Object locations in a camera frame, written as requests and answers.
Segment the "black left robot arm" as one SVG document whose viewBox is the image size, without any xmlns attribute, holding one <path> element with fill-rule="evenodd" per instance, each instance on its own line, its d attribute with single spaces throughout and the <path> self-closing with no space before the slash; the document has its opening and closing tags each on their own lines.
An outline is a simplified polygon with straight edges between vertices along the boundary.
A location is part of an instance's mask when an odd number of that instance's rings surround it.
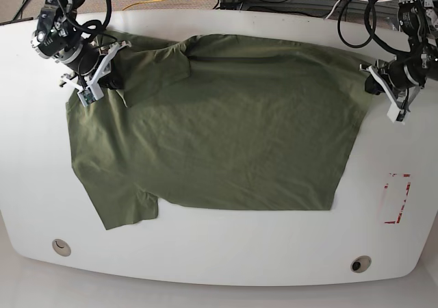
<svg viewBox="0 0 438 308">
<path fill-rule="evenodd" d="M 379 1 L 382 0 L 365 0 L 363 22 L 368 39 L 364 43 L 351 44 L 342 36 L 341 21 L 348 3 L 339 13 L 337 34 L 347 47 L 360 49 L 373 41 L 394 56 L 390 62 L 378 60 L 373 65 L 361 65 L 359 69 L 370 74 L 365 81 L 365 91 L 373 95 L 384 93 L 389 99 L 387 116 L 391 122 L 404 122 L 410 105 L 426 81 L 437 80 L 437 0 L 400 0 L 398 3 L 398 26 L 407 35 L 408 51 L 391 47 L 376 34 L 376 4 Z"/>
</svg>

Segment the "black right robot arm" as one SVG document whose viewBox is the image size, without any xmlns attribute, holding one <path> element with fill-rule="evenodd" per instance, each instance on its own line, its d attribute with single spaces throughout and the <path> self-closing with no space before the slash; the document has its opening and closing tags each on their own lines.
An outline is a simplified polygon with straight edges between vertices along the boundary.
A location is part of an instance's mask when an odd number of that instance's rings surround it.
<svg viewBox="0 0 438 308">
<path fill-rule="evenodd" d="M 83 106 L 104 96 L 106 90 L 121 90 L 123 79 L 114 58 L 131 43 L 106 32 L 112 16 L 112 0 L 105 0 L 103 21 L 77 21 L 77 10 L 86 0 L 45 0 L 31 47 L 44 59 L 53 59 L 70 69 L 61 76 L 59 87 L 70 85 Z"/>
</svg>

